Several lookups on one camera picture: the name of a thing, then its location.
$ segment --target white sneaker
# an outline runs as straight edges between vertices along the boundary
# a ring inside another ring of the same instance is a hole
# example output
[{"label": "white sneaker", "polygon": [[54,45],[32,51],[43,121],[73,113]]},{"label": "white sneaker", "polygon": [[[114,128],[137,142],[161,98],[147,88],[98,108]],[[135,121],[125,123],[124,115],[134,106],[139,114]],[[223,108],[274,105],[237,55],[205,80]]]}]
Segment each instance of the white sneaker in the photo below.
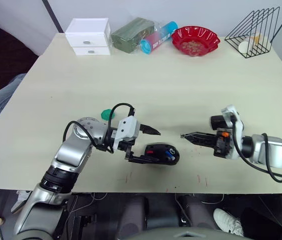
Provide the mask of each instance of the white sneaker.
[{"label": "white sneaker", "polygon": [[223,232],[244,236],[241,222],[229,213],[220,208],[216,208],[213,212],[213,218]]},{"label": "white sneaker", "polygon": [[26,202],[27,202],[27,200],[28,200],[28,198],[31,194],[31,191],[18,190],[18,191],[16,191],[16,194],[18,194],[18,196],[17,196],[17,200],[16,200],[15,204],[11,208],[12,214],[17,213],[26,204]]}]

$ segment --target white drawer unit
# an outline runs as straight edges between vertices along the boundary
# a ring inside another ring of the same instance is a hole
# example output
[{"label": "white drawer unit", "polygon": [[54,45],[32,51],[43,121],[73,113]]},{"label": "white drawer unit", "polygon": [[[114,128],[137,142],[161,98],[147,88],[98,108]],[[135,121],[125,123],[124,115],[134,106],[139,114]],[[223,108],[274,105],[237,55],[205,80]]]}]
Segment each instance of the white drawer unit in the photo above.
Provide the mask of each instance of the white drawer unit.
[{"label": "white drawer unit", "polygon": [[107,46],[95,47],[74,47],[76,55],[110,55],[110,49]]},{"label": "white drawer unit", "polygon": [[110,55],[108,18],[74,18],[65,36],[76,55]]}]

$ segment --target green bottle cap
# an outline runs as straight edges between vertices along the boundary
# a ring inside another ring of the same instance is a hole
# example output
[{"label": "green bottle cap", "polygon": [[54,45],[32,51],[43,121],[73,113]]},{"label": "green bottle cap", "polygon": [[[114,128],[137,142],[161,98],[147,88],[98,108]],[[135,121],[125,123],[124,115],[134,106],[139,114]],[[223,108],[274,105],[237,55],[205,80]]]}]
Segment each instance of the green bottle cap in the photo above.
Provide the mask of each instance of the green bottle cap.
[{"label": "green bottle cap", "polygon": [[110,113],[111,113],[111,109],[106,109],[104,110],[102,113],[101,113],[101,118],[103,120],[106,120],[108,121],[109,120],[109,117],[110,117]]}]

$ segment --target black mouse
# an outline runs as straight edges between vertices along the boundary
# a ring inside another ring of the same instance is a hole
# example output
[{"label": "black mouse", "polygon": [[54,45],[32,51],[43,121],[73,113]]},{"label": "black mouse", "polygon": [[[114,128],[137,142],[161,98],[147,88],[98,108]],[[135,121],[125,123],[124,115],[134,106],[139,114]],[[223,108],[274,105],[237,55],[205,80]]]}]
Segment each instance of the black mouse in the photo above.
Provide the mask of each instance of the black mouse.
[{"label": "black mouse", "polygon": [[155,164],[175,165],[180,159],[178,150],[168,144],[149,144],[146,146],[144,155],[159,159]]}]

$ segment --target drawer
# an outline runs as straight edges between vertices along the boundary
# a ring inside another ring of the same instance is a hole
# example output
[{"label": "drawer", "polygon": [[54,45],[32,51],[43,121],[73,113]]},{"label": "drawer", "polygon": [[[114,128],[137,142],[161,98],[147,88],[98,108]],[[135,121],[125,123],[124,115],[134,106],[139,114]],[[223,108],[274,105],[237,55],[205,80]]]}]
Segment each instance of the drawer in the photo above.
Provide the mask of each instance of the drawer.
[{"label": "drawer", "polygon": [[104,34],[100,35],[65,35],[71,47],[107,47],[108,40]]},{"label": "drawer", "polygon": [[76,55],[111,55],[107,46],[73,47]]}]

